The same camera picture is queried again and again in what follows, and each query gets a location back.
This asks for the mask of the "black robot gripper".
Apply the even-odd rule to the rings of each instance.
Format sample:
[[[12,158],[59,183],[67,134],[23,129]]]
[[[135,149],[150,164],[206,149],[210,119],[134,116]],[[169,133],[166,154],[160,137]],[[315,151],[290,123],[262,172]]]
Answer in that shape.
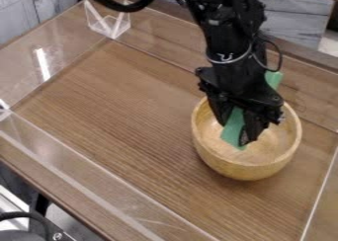
[[[257,141],[271,123],[281,123],[283,98],[266,82],[267,71],[271,71],[267,59],[258,56],[195,69],[199,90],[206,94],[209,106],[222,126],[230,119],[233,109],[241,108],[241,146]]]

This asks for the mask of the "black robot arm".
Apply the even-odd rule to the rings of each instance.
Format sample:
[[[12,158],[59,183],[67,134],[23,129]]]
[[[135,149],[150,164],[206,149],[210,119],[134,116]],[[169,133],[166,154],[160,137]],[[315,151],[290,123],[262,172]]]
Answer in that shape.
[[[135,13],[155,0],[123,4],[94,0],[114,11]],[[262,35],[266,5],[261,0],[175,0],[201,28],[206,41],[207,67],[195,69],[199,90],[223,127],[221,138],[238,148],[259,139],[270,125],[282,122],[283,98],[270,79],[281,76],[270,68]]]

